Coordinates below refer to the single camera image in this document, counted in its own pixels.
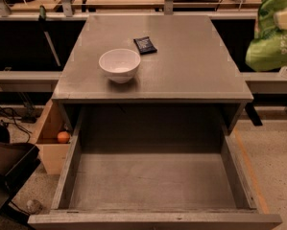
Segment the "wooden drawer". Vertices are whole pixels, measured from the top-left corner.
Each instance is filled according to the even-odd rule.
[[[273,229],[216,103],[84,104],[36,229]]]

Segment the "orange ball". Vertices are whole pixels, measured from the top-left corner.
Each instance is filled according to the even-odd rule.
[[[61,144],[66,144],[69,142],[70,134],[67,131],[61,131],[57,136],[58,142]]]

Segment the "bowl rim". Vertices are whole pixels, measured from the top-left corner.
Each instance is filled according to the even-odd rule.
[[[127,70],[127,71],[122,71],[122,72],[111,72],[111,71],[109,71],[108,69],[104,68],[104,67],[102,66],[102,64],[101,64],[102,58],[103,58],[105,55],[107,55],[107,54],[109,54],[109,53],[111,53],[111,52],[113,52],[113,51],[118,51],[118,50],[129,51],[129,52],[134,53],[135,55],[138,56],[138,59],[139,59],[138,63],[137,63],[135,66],[133,66],[133,68],[131,68],[131,69]],[[104,53],[100,56],[100,58],[99,58],[99,60],[98,60],[99,66],[100,66],[104,71],[106,71],[106,72],[108,72],[108,73],[114,73],[114,74],[128,73],[128,72],[132,71],[133,69],[137,68],[140,63],[141,63],[141,56],[140,56],[136,51],[131,50],[131,49],[125,49],[125,48],[117,48],[117,49],[113,49],[113,50],[106,51],[106,52],[104,52]]]

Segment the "black chair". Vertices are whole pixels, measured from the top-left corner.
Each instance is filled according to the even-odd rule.
[[[9,131],[0,123],[0,215],[26,226],[29,215],[9,203],[39,165],[38,152],[30,143],[10,143]]]

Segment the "green plastic bag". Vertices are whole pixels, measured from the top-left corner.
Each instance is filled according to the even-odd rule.
[[[246,63],[254,71],[287,66],[287,0],[262,0]]]

